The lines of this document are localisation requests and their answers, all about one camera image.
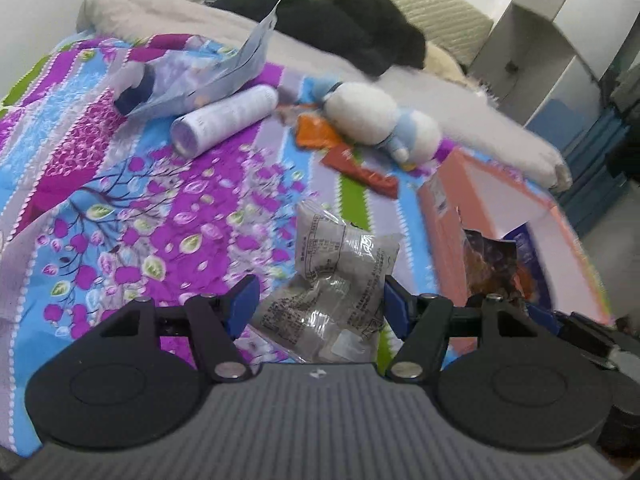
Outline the brown spicy strip pack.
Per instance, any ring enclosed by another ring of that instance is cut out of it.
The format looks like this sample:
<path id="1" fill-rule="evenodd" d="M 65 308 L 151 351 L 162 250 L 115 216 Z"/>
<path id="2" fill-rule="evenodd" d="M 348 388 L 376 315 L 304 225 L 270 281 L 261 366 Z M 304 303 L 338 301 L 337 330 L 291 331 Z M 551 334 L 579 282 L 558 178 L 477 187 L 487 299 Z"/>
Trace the brown spicy strip pack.
<path id="1" fill-rule="evenodd" d="M 470 296 L 494 294 L 518 308 L 538 299 L 536 282 L 518 256 L 513 240 L 493 240 L 475 230 L 463 233 L 465 281 Z"/>

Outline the grey clear snack pack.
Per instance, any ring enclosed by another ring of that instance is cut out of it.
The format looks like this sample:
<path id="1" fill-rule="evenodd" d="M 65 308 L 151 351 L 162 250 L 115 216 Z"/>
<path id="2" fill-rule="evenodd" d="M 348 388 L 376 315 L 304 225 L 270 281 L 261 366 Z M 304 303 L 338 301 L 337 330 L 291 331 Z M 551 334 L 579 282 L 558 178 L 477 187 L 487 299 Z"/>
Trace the grey clear snack pack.
<path id="1" fill-rule="evenodd" d="M 296 205 L 296 220 L 295 274 L 250 325 L 302 362 L 373 362 L 402 236 L 359 229 L 311 200 Z"/>

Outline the dark red snack pack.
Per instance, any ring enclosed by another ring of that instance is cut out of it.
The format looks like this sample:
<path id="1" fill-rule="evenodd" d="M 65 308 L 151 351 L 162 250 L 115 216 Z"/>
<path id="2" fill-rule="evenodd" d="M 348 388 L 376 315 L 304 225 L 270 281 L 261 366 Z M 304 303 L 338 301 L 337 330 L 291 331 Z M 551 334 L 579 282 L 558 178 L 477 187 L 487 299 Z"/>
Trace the dark red snack pack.
<path id="1" fill-rule="evenodd" d="M 352 149 L 346 144 L 335 145 L 321 159 L 322 165 L 336 170 L 340 174 L 352 179 L 371 191 L 392 200 L 399 195 L 399 181 L 392 174 L 381 174 L 378 171 L 363 167 L 352 154 Z"/>

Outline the blue noodle snack bag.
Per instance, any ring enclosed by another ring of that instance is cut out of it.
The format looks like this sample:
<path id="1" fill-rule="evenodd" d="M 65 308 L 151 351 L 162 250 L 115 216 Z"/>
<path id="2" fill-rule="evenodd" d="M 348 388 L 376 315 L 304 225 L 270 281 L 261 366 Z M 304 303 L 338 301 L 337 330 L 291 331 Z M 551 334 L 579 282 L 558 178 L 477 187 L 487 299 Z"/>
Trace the blue noodle snack bag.
<path id="1" fill-rule="evenodd" d="M 546 274 L 538 258 L 537 246 L 527 223 L 523 223 L 503 237 L 516 246 L 518 284 L 525 301 L 542 310 L 552 311 L 553 304 Z"/>

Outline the orange-red foil snack pack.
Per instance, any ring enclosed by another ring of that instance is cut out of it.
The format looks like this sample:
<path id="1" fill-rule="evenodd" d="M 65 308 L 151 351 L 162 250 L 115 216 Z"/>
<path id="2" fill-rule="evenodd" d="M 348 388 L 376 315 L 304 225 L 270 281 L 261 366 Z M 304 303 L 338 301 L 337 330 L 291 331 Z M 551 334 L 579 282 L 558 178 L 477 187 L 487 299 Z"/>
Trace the orange-red foil snack pack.
<path id="1" fill-rule="evenodd" d="M 295 143 L 305 150 L 329 150 L 343 143 L 342 136 L 317 113 L 303 113 L 297 117 Z"/>

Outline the pink storage box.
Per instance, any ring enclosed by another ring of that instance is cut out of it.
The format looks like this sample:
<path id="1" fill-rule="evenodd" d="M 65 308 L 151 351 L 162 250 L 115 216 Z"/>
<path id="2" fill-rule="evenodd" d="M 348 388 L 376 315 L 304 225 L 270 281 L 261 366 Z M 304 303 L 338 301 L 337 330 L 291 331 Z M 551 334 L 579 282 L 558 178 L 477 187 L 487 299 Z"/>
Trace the pink storage box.
<path id="1" fill-rule="evenodd" d="M 418 192 L 440 293 L 462 306 L 468 298 L 463 265 L 465 229 L 498 240 L 522 224 L 532 234 L 552 306 L 613 322 L 600 276 L 556 201 L 495 162 L 454 150 Z"/>

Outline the floral purple bed sheet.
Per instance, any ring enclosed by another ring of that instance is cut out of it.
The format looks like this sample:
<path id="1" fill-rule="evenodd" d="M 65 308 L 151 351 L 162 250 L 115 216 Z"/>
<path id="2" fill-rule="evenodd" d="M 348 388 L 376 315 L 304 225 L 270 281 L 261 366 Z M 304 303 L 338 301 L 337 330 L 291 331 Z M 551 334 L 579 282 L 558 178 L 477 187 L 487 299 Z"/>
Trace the floral purple bed sheet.
<path id="1" fill-rule="evenodd" d="M 396 234 L 394 275 L 412 292 L 438 283 L 408 174 L 384 155 L 364 166 L 399 181 L 394 200 L 299 148 L 270 116 L 194 160 L 172 149 L 170 118 L 133 122 L 114 107 L 131 62 L 219 62 L 230 50 L 189 35 L 133 44 L 81 34 L 42 58 L 1 104 L 1 443 L 38 438 L 24 405 L 30 376 L 129 300 L 160 307 L 226 292 L 245 274 L 263 292 L 294 272 L 295 206 L 314 200 L 376 234 Z"/>

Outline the white cylinder bottle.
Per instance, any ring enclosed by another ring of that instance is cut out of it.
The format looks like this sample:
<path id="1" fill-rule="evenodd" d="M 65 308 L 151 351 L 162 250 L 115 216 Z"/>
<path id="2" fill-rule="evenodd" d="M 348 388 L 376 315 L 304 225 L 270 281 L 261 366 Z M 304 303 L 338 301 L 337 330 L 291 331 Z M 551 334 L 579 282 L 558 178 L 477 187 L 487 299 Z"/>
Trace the white cylinder bottle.
<path id="1" fill-rule="evenodd" d="M 277 90 L 258 84 L 177 118 L 170 127 L 171 142 L 179 155 L 198 157 L 260 122 L 274 112 L 278 104 Z"/>

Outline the white shelf cabinet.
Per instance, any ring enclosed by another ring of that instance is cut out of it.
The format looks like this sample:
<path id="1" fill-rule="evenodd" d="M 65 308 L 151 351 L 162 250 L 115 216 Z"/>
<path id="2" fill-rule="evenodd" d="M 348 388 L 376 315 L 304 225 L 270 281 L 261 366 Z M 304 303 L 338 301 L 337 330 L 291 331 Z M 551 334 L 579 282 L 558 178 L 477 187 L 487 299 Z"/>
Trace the white shelf cabinet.
<path id="1" fill-rule="evenodd" d="M 626 190 L 606 160 L 631 129 L 611 94 L 638 30 L 639 0 L 512 0 L 471 65 L 500 112 L 565 157 L 573 184 L 554 195 L 580 236 Z"/>

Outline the white blue plush toy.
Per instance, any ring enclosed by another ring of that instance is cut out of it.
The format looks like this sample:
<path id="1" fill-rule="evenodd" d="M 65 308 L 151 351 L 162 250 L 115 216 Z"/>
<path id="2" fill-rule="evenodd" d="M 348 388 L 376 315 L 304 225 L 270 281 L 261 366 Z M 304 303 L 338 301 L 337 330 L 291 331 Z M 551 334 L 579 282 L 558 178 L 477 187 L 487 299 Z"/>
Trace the white blue plush toy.
<path id="1" fill-rule="evenodd" d="M 377 148 L 398 166 L 411 169 L 426 164 L 444 140 L 433 118 L 399 106 L 372 84 L 321 78 L 312 85 L 312 95 L 345 138 Z"/>

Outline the translucent blue plastic bag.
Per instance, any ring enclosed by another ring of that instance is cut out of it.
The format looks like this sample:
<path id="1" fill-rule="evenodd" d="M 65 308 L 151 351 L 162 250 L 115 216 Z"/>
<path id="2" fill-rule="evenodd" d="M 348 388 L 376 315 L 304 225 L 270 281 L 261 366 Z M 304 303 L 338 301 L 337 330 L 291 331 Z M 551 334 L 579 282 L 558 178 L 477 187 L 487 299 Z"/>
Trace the translucent blue plastic bag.
<path id="1" fill-rule="evenodd" d="M 114 107 L 122 116 L 150 120 L 181 116 L 228 98 L 262 72 L 276 25 L 277 10 L 272 9 L 239 51 L 219 60 L 177 52 L 127 63 L 116 74 Z"/>

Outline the black clothing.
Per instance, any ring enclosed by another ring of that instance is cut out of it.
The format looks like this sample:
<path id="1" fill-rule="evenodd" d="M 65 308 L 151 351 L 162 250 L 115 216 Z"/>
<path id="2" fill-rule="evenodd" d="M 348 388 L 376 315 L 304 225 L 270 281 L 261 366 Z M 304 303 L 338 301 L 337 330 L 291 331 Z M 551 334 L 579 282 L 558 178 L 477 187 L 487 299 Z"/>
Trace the black clothing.
<path id="1" fill-rule="evenodd" d="M 394 65 L 424 67 L 424 33 L 392 0 L 216 0 L 210 5 L 256 22 L 276 9 L 278 32 L 338 55 L 372 78 Z"/>

